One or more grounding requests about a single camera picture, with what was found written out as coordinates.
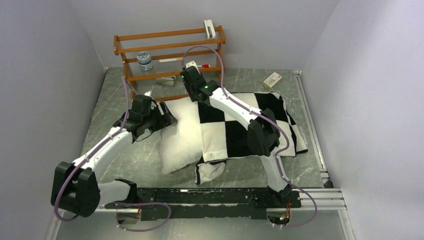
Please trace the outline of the black white checkered pillowcase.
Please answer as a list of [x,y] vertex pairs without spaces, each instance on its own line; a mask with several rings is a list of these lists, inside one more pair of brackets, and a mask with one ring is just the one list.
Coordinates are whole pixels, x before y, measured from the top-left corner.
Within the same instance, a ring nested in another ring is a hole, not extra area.
[[[233,95],[257,109],[271,111],[271,119],[281,128],[279,146],[281,157],[296,157],[308,152],[296,122],[288,113],[283,97],[276,92],[244,92]],[[197,105],[201,132],[202,156],[195,167],[196,184],[210,182],[221,175],[228,159],[257,156],[263,141],[275,130],[269,122],[256,115],[251,124],[242,125],[226,112],[208,106]]]

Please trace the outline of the white pillow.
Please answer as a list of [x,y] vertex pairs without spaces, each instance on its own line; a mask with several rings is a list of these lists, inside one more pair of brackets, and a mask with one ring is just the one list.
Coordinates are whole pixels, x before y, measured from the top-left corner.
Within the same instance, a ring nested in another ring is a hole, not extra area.
[[166,101],[177,123],[161,130],[159,157],[166,175],[199,161],[202,156],[198,105],[189,97]]

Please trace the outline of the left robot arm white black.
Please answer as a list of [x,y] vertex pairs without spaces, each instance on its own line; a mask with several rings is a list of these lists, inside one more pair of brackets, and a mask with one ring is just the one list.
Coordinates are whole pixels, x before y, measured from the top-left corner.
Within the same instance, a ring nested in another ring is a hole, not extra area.
[[127,147],[146,131],[157,132],[177,123],[167,105],[148,95],[136,95],[107,135],[87,153],[72,162],[61,162],[54,170],[51,205],[59,210],[87,218],[98,206],[139,203],[137,184],[123,178],[99,183],[99,177]]

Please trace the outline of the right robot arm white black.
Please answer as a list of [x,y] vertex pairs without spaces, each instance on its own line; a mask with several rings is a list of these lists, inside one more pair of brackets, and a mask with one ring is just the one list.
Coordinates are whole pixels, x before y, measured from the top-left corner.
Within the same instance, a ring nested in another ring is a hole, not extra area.
[[246,144],[262,162],[271,199],[280,203],[285,201],[293,188],[285,177],[280,154],[290,147],[290,141],[278,126],[274,112],[269,108],[260,110],[239,100],[225,89],[223,83],[206,81],[196,65],[184,66],[180,76],[193,102],[224,112],[246,129]]

